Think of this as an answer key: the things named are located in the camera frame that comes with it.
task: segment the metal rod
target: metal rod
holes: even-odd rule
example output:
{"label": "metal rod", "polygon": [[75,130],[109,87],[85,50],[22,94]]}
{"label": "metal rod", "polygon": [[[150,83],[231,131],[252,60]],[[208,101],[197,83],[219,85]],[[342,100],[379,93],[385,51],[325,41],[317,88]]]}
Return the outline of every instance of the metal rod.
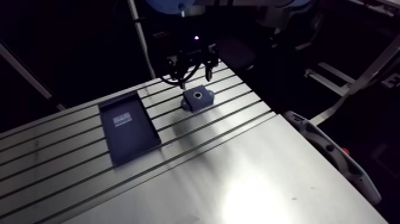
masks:
{"label": "metal rod", "polygon": [[341,97],[332,107],[320,113],[310,120],[314,125],[319,125],[326,119],[331,117],[342,104],[346,101],[347,97],[353,95],[365,88],[368,83],[377,76],[381,69],[400,51],[400,35],[398,35],[389,46],[379,55],[379,57],[366,69],[366,71],[350,86],[349,91]]}
{"label": "metal rod", "polygon": [[[0,55],[4,57],[6,61],[22,76],[27,80],[40,94],[42,94],[47,100],[50,100],[52,94],[43,86],[19,61],[13,56],[13,54],[0,42]],[[65,110],[62,104],[57,104],[56,108]]]}
{"label": "metal rod", "polygon": [[[130,12],[131,12],[133,20],[137,20],[139,18],[139,14],[138,14],[138,11],[136,9],[135,1],[134,0],[128,0],[128,4],[129,4],[129,8],[130,8]],[[137,35],[139,36],[140,44],[142,45],[142,50],[143,50],[143,53],[145,55],[145,59],[146,59],[147,66],[149,68],[151,79],[155,79],[156,77],[155,77],[154,69],[151,66],[149,54],[148,54],[148,51],[147,51],[146,38],[145,38],[145,35],[143,33],[143,29],[142,29],[141,23],[135,23],[135,28],[136,28],[136,31],[137,31]]]}

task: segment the aluminum table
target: aluminum table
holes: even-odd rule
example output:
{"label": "aluminum table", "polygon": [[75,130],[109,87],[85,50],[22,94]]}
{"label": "aluminum table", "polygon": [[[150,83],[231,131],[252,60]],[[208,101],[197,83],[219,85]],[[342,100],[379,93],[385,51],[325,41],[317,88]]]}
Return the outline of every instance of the aluminum table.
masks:
{"label": "aluminum table", "polygon": [[[0,223],[386,223],[225,64],[215,103],[159,79],[0,134]],[[114,167],[98,104],[138,91],[160,148]]]}

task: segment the black tray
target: black tray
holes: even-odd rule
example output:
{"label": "black tray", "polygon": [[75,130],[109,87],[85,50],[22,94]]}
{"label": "black tray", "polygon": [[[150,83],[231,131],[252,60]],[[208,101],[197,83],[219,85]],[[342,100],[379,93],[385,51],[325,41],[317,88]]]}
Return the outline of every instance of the black tray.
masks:
{"label": "black tray", "polygon": [[102,102],[99,110],[108,151],[115,165],[138,158],[161,143],[136,92]]}

